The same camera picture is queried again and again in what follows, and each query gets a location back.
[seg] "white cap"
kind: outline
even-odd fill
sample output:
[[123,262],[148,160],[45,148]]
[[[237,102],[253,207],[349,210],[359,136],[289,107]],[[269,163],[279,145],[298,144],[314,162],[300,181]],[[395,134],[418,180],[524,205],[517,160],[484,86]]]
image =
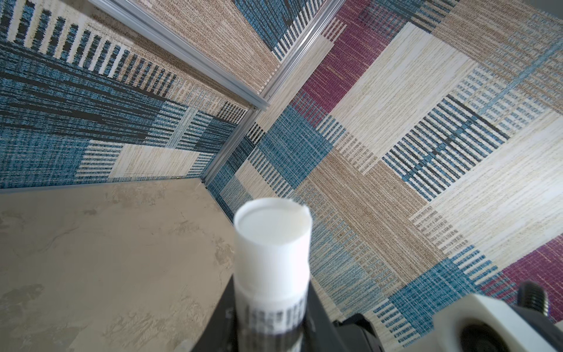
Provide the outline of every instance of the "white cap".
[[233,223],[237,291],[259,305],[274,306],[307,292],[309,208],[289,199],[261,198],[238,209]]

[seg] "black hole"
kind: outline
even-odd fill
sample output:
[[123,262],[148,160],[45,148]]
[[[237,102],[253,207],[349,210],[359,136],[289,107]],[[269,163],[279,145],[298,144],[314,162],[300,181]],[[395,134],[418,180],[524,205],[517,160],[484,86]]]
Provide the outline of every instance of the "black hole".
[[502,337],[487,324],[473,324],[461,332],[463,352],[509,352]]

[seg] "silver metal bar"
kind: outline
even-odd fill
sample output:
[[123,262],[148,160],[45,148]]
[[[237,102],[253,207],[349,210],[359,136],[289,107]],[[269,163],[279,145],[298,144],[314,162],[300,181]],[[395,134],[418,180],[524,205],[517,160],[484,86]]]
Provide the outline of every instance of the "silver metal bar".
[[[285,57],[284,61],[281,63],[280,68],[272,79],[268,82],[266,87],[262,90],[261,96],[266,100],[270,101],[274,94],[279,90],[282,84],[288,79],[291,72],[299,64],[299,61],[307,54],[308,50],[311,48],[313,42],[321,33],[324,28],[332,20],[336,12],[340,10],[342,5],[346,0],[327,0],[317,12],[315,18],[309,23],[309,26],[305,29],[305,32],[301,34],[297,43],[292,47],[290,52]],[[223,145],[215,159],[211,162],[207,170],[202,175],[202,181],[208,185],[213,181],[213,178],[217,175],[221,167],[227,162],[227,159],[235,151],[236,147],[239,145],[240,141],[252,128],[254,122],[258,119],[260,115],[259,110],[249,110],[241,119],[238,126],[235,128],[227,142]]]
[[251,105],[266,110],[270,103],[243,82],[129,0],[89,0],[96,7],[213,79]]

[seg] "white tube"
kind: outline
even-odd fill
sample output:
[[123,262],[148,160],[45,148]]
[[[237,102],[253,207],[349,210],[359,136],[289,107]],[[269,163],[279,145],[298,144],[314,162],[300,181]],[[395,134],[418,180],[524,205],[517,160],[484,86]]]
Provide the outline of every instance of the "white tube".
[[235,304],[239,327],[279,335],[302,322],[309,286],[309,208],[262,198],[235,214]]

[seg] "floor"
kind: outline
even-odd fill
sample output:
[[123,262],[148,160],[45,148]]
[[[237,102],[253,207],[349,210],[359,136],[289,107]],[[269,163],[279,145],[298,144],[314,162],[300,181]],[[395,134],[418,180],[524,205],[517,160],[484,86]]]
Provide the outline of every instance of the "floor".
[[199,179],[1,193],[1,349],[196,341],[231,276],[233,239]]

